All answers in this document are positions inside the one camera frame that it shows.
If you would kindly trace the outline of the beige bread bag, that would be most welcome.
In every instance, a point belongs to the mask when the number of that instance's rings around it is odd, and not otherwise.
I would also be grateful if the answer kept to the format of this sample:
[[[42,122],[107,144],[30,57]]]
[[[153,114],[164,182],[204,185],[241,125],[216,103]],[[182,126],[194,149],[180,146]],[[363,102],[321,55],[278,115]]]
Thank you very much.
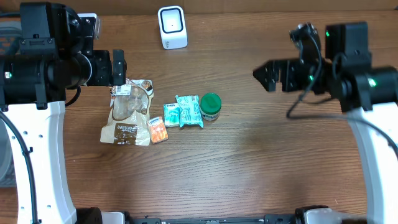
[[[150,104],[154,97],[151,80],[130,80],[110,89],[108,122],[102,127],[100,142],[117,145],[148,146]]]

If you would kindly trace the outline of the green lid jar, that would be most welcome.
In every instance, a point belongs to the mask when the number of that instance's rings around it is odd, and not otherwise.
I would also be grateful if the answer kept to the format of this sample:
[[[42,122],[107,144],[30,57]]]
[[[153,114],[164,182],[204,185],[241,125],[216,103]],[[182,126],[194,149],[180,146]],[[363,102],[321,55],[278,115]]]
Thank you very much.
[[[200,100],[201,116],[207,121],[214,121],[220,115],[222,102],[216,93],[207,93]]]

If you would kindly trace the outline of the orange white packet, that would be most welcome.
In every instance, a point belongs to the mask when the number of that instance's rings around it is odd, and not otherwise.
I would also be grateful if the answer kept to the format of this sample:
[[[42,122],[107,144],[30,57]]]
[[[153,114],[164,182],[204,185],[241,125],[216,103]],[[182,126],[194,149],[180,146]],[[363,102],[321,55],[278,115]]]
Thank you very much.
[[[168,140],[169,136],[161,116],[152,118],[147,122],[150,139],[153,144]]]

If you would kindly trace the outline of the teal white snack packet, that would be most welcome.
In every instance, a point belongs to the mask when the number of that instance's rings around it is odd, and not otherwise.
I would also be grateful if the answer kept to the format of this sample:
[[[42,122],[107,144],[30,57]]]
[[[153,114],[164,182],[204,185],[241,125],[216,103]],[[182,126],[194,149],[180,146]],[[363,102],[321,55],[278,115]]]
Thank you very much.
[[[179,126],[199,125],[203,128],[198,95],[175,96],[180,107]]]

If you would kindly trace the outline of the small teal packet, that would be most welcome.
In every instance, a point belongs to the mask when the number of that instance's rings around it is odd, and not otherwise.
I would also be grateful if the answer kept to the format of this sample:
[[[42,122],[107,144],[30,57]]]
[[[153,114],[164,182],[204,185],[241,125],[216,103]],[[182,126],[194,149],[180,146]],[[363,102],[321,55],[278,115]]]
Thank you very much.
[[[180,107],[178,103],[164,104],[164,124],[166,127],[177,127],[180,122]]]

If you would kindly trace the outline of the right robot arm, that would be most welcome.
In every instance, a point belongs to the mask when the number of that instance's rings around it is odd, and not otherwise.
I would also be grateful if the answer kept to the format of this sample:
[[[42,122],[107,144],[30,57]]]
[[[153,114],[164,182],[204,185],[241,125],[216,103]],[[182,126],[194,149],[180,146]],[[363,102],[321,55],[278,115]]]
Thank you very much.
[[[358,145],[367,195],[361,217],[325,205],[297,208],[290,223],[397,222],[397,70],[372,66],[366,22],[330,24],[321,41],[311,23],[291,30],[297,58],[268,60],[253,71],[266,91],[328,93],[340,102],[338,120],[349,123]]]

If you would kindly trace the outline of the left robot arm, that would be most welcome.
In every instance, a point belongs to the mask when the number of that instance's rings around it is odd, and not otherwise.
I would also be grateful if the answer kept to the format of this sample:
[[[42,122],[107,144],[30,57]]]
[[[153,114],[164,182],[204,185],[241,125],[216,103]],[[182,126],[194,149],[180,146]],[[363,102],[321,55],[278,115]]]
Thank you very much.
[[[51,2],[23,2],[17,51],[1,56],[1,120],[11,143],[19,223],[124,223],[123,212],[76,208],[63,150],[67,90],[123,85],[121,49],[96,50],[94,13]]]

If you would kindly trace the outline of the white barcode scanner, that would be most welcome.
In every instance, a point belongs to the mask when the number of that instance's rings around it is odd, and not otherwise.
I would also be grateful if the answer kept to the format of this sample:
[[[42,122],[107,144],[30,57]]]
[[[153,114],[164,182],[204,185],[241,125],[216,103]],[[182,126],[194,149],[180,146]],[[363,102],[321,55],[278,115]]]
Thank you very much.
[[[166,6],[160,8],[157,15],[163,48],[185,48],[188,45],[188,36],[183,9],[180,6]]]

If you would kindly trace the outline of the grey plastic mesh basket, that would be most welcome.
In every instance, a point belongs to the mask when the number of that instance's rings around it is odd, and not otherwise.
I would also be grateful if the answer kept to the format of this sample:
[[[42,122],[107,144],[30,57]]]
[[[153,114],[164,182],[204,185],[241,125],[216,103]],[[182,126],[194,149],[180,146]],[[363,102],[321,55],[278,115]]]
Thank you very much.
[[[19,51],[19,41],[22,37],[21,23],[16,21],[1,22],[1,111],[5,112],[9,98],[4,89],[2,78],[2,60],[6,56],[15,55]],[[1,120],[1,188],[16,187],[16,177],[12,156],[10,137],[7,125]]]

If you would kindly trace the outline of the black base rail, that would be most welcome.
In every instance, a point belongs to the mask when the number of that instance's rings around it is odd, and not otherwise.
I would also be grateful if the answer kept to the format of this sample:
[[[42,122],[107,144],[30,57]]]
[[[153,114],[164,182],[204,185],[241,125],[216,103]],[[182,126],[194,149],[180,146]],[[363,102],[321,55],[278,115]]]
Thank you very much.
[[[102,212],[102,223],[130,223],[130,224],[294,224],[295,215],[265,215],[263,217],[236,218],[132,218],[126,212]]]

